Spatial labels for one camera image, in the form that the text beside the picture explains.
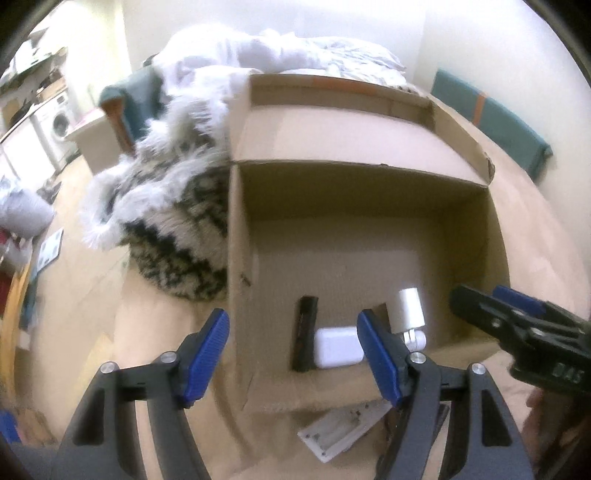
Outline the person's right hand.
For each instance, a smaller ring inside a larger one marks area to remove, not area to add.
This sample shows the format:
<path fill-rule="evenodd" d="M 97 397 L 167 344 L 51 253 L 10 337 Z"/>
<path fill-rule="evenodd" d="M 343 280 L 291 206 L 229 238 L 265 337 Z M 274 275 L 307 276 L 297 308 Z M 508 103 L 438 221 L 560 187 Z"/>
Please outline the person's right hand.
<path fill-rule="evenodd" d="M 590 478 L 590 397 L 535 388 L 522 437 L 535 479 Z"/>

